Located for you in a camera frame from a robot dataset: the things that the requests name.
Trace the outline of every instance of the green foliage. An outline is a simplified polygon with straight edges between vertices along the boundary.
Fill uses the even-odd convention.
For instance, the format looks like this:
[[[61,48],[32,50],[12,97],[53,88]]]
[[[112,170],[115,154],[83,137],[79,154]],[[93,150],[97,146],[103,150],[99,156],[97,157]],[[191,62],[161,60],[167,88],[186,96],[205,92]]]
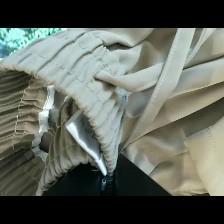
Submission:
[[[8,54],[23,48],[30,42],[49,36],[66,28],[0,28],[0,45]]]

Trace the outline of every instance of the clothing tag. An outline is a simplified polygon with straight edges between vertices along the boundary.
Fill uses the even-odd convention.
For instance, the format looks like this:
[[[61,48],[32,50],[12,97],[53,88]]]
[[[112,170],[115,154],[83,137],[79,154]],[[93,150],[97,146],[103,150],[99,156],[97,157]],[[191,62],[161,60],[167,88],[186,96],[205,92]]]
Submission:
[[[83,111],[81,109],[78,110],[65,124],[65,127],[79,145],[93,157],[102,174],[106,176],[107,168],[100,150],[100,144]]]

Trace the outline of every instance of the black surface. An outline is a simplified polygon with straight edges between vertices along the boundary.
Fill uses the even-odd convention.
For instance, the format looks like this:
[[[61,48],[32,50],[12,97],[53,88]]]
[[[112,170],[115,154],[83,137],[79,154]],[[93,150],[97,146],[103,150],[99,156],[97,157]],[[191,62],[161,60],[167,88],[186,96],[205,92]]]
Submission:
[[[90,165],[80,165],[60,178],[44,196],[100,196],[102,175]],[[169,196],[132,162],[119,155],[114,175],[114,196]]]

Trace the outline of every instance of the garment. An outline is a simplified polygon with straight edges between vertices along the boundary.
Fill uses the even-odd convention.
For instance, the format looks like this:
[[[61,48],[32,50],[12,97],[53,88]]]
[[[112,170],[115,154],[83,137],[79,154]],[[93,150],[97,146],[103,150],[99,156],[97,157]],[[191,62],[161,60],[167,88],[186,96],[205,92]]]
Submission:
[[[223,40],[222,28],[68,29],[2,60],[0,77],[24,72],[71,97],[109,174],[123,150],[173,195],[223,195]]]

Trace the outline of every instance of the tree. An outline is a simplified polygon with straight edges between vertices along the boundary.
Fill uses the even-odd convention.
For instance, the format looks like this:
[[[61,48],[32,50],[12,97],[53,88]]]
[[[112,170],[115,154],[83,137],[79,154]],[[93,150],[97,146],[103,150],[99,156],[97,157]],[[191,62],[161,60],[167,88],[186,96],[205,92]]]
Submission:
[[[0,28],[0,57],[7,56],[38,38],[43,38],[66,29],[67,28]]]

